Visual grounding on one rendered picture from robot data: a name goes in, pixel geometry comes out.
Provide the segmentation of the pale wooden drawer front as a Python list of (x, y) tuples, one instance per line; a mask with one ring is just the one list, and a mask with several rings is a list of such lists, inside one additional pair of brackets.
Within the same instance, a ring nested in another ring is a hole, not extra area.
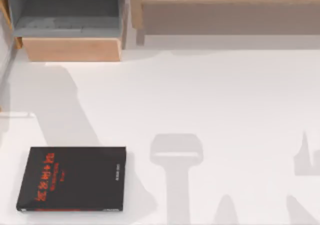
[(24, 37), (23, 46), (32, 62), (119, 62), (120, 38)]

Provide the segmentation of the black book with red lettering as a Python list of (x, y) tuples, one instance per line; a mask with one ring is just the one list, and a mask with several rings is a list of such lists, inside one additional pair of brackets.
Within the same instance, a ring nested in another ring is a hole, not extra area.
[(16, 202), (20, 212), (120, 212), (127, 149), (31, 147)]

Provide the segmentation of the wooden open shelf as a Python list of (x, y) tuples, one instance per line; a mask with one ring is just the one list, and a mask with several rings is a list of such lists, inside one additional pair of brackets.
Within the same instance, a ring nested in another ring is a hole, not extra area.
[(129, 0), (135, 41), (149, 49), (312, 47), (320, 0)]

